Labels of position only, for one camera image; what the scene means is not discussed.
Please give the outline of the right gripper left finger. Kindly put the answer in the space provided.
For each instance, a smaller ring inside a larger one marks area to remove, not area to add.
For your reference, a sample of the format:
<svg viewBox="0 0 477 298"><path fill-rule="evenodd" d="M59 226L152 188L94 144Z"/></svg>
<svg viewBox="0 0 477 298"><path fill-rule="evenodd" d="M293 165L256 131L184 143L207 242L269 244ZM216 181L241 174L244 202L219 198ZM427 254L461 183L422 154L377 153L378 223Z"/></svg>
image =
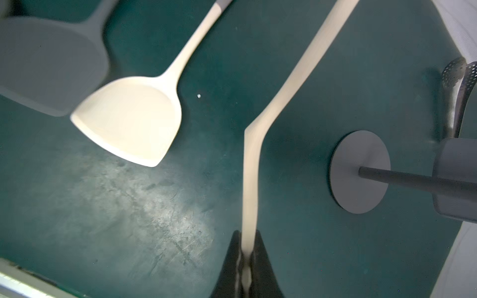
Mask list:
<svg viewBox="0 0 477 298"><path fill-rule="evenodd" d="M236 230L232 234L221 272L210 295L211 298L241 298L243 296L242 255L241 232Z"/></svg>

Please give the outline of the cream spatula green handle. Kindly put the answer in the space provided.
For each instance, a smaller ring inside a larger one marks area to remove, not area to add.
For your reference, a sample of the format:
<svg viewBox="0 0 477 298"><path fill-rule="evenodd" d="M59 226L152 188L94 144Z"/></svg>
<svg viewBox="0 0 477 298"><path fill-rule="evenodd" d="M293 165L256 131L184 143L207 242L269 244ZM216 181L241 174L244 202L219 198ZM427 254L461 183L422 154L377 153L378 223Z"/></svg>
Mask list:
<svg viewBox="0 0 477 298"><path fill-rule="evenodd" d="M357 4L358 0L338 0L334 4L279 92L244 131L242 236L240 243L243 267L240 271L238 284L241 286L245 298L251 296L251 259L258 222L258 174L263 141L279 114L325 55Z"/></svg>

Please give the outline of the cream spatula grey handle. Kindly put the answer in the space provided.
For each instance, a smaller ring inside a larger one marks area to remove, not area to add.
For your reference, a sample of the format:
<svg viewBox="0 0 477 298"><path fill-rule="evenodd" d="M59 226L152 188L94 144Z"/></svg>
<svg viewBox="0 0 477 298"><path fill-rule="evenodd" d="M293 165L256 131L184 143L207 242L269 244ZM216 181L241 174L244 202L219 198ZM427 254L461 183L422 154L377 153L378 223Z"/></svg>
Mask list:
<svg viewBox="0 0 477 298"><path fill-rule="evenodd" d="M230 1L214 2L163 74L129 76L104 85L72 112L71 122L112 154L138 165L156 167L180 128L180 76L202 39L229 5Z"/></svg>

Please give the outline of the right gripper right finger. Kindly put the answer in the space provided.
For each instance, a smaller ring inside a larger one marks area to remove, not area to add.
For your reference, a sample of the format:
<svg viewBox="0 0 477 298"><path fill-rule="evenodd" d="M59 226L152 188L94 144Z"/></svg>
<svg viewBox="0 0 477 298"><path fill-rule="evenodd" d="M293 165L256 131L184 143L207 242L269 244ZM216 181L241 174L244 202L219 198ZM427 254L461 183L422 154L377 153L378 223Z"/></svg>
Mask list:
<svg viewBox="0 0 477 298"><path fill-rule="evenodd" d="M284 298L259 230L256 231L250 265L252 272L251 298Z"/></svg>

